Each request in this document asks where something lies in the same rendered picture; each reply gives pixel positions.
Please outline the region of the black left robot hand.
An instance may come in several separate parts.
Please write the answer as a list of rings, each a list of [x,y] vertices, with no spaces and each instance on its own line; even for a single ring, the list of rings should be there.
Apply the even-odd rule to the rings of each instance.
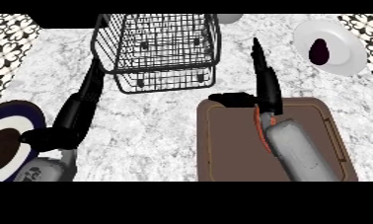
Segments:
[[[19,137],[19,141],[29,144],[35,151],[76,148],[91,125],[103,89],[103,76],[100,61],[91,59],[78,92],[67,97],[53,126],[28,130]]]

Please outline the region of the navy and white plate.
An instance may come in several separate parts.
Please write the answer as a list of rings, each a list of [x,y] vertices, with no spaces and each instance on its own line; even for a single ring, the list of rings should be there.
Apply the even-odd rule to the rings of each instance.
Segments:
[[[45,117],[35,104],[19,100],[0,103],[0,130],[4,128],[13,128],[22,135],[23,132],[42,128],[44,126]],[[36,156],[38,152],[30,149],[28,144],[20,142],[11,161],[2,168],[0,168],[0,182],[14,181],[14,177],[22,167]]]

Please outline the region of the brown tray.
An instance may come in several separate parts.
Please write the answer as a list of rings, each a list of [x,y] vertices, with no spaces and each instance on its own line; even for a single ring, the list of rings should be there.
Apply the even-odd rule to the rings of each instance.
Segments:
[[[281,164],[258,136],[253,108],[227,108],[203,100],[196,108],[196,169],[200,182],[287,182]],[[316,98],[283,98],[283,114],[311,136],[324,160],[342,182],[356,182],[356,173],[331,114]]]

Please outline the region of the dark purple eggplant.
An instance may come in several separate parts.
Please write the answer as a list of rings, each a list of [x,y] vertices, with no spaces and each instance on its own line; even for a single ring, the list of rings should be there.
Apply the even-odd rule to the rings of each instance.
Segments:
[[[328,60],[328,50],[325,46],[325,41],[318,38],[309,49],[309,61],[314,65],[322,65]]]

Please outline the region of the brown round food item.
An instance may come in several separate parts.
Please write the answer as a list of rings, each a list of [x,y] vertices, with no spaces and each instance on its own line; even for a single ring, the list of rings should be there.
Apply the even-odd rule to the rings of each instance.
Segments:
[[[11,161],[19,149],[19,131],[13,128],[0,130],[0,168]]]

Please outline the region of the grey round object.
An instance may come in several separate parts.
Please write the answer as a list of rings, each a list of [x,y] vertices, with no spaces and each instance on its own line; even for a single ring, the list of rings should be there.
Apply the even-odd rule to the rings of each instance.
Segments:
[[[241,14],[218,14],[216,19],[219,24],[232,24],[241,18]]]

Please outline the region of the black appliance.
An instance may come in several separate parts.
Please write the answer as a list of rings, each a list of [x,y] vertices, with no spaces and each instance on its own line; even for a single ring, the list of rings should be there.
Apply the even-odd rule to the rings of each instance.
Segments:
[[[30,19],[42,29],[92,29],[95,26],[97,15],[75,14],[30,14]]]

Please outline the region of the orange sweet potato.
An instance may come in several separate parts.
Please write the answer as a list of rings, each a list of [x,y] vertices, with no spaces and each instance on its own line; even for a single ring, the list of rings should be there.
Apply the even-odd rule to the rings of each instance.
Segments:
[[[259,113],[259,107],[253,109],[253,122],[256,126],[256,132],[259,140],[262,142],[266,152],[271,152],[271,148],[265,139],[265,129],[277,123],[277,120],[269,112]]]

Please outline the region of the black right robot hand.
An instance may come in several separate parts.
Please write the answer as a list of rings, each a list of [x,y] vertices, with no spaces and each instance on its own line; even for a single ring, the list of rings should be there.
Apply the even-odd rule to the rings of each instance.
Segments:
[[[283,113],[281,88],[274,69],[266,65],[263,49],[253,38],[250,56],[256,74],[256,95],[244,92],[210,94],[207,99],[221,103],[227,108],[259,107],[259,113],[269,112],[272,115]]]

